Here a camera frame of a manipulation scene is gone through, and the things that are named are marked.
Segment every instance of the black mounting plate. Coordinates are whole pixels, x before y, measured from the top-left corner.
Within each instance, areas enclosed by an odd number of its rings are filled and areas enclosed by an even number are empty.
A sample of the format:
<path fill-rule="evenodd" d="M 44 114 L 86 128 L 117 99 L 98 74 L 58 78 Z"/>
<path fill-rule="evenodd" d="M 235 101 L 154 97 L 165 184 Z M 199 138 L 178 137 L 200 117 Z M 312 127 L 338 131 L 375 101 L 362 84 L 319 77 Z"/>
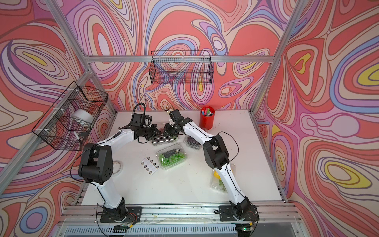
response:
<path fill-rule="evenodd" d="M 220 211 L 221 221 L 236 221 L 236 219 L 233 217 L 232 206 L 218 206 L 218 210 Z M 255 205 L 251 205 L 250 209 L 241 218 L 241 220 L 244 221 L 250 221 L 250 219 L 252 223 L 259 220 L 257 206 Z"/>
<path fill-rule="evenodd" d="M 129 213 L 133 213 L 136 215 L 137 222 L 139 222 L 139 220 L 141 219 L 142 207 L 126 207 L 126 208 L 128 209 Z M 113 219 L 109 219 L 107 214 L 101 215 L 100 222 L 101 223 L 116 223 Z M 131 214 L 126 215 L 126 219 L 122 223 L 129 223 L 129 222 L 134 222 L 134 215 L 131 215 Z"/>

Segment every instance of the psychedelic wall pattern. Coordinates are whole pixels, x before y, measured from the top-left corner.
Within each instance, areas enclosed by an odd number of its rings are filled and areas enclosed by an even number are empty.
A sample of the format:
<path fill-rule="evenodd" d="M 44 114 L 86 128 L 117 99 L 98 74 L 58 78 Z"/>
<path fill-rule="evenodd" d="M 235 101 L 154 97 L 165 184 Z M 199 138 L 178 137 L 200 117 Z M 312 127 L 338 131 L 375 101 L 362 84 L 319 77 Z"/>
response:
<path fill-rule="evenodd" d="M 379 235 L 378 32 L 378 1 L 310 1 L 255 111 L 311 236 Z"/>
<path fill-rule="evenodd" d="M 211 50 L 213 55 L 273 55 L 292 1 L 64 2 L 63 14 L 88 55 L 150 55 L 152 50 Z M 214 85 L 151 85 L 148 63 L 93 63 L 117 110 L 251 107 L 263 63 L 215 63 Z"/>
<path fill-rule="evenodd" d="M 0 22 L 2 168 L 83 68 L 42 0 L 0 3 Z M 104 138 L 112 116 L 105 107 L 88 141 Z M 80 184 L 69 177 L 78 154 L 39 145 L 0 196 L 1 237 L 49 235 L 79 190 Z M 73 174 L 79 178 L 77 166 Z"/>
<path fill-rule="evenodd" d="M 249 109 L 268 63 L 226 63 L 214 72 L 212 85 L 151 84 L 148 63 L 92 63 L 116 110 L 132 110 L 145 103 L 149 110 Z"/>
<path fill-rule="evenodd" d="M 0 29 L 1 169 L 43 113 L 83 73 L 57 23 L 41 4 L 0 3 L 4 22 Z"/>
<path fill-rule="evenodd" d="M 60 4 L 87 55 L 150 55 L 151 50 L 181 46 L 210 49 L 214 55 L 247 55 L 258 49 L 273 55 L 295 2 L 73 0 Z"/>

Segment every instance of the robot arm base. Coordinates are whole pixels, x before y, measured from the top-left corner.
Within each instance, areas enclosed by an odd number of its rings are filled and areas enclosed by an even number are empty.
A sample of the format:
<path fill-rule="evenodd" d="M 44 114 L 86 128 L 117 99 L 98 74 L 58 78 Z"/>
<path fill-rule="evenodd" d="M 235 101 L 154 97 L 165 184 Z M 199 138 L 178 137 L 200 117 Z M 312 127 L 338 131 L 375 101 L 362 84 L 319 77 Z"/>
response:
<path fill-rule="evenodd" d="M 250 210 L 250 206 L 252 206 L 251 202 L 246 196 L 244 200 L 240 203 L 234 204 L 231 201 L 229 201 L 229 203 L 232 206 L 233 215 L 237 217 L 239 220 L 245 216 L 245 214 Z"/>
<path fill-rule="evenodd" d="M 257 206 L 252 205 L 247 198 L 246 203 L 243 202 L 237 205 L 230 203 L 231 206 L 219 206 L 218 211 L 215 211 L 215 213 L 220 215 L 221 221 L 244 220 L 252 223 L 259 221 Z"/>
<path fill-rule="evenodd" d="M 121 199 L 120 204 L 116 208 L 108 208 L 103 206 L 103 212 L 101 213 L 101 223 L 113 223 L 123 222 L 126 219 L 128 209 L 125 207 L 124 198 Z"/>

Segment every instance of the tape roll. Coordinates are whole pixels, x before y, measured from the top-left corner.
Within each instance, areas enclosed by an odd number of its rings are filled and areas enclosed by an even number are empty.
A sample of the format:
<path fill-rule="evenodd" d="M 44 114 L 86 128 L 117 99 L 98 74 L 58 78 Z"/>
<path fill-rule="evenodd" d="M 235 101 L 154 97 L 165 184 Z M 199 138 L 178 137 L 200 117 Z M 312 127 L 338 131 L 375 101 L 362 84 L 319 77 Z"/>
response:
<path fill-rule="evenodd" d="M 75 121 L 83 126 L 90 126 L 94 120 L 94 117 L 85 110 L 78 109 L 72 115 Z"/>
<path fill-rule="evenodd" d="M 112 175 L 118 175 L 120 174 L 122 171 L 122 163 L 121 161 L 114 161 L 113 162 L 113 172 L 112 172 Z"/>

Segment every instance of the red swirl pattern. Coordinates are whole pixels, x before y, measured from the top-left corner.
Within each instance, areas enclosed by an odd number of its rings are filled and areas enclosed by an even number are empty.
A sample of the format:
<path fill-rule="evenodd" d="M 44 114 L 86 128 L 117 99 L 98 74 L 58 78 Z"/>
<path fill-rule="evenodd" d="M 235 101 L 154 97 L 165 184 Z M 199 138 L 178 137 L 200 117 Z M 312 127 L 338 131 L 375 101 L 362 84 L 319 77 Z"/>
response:
<path fill-rule="evenodd" d="M 255 110 L 311 236 L 379 236 L 378 22 L 377 1 L 310 1 Z"/>

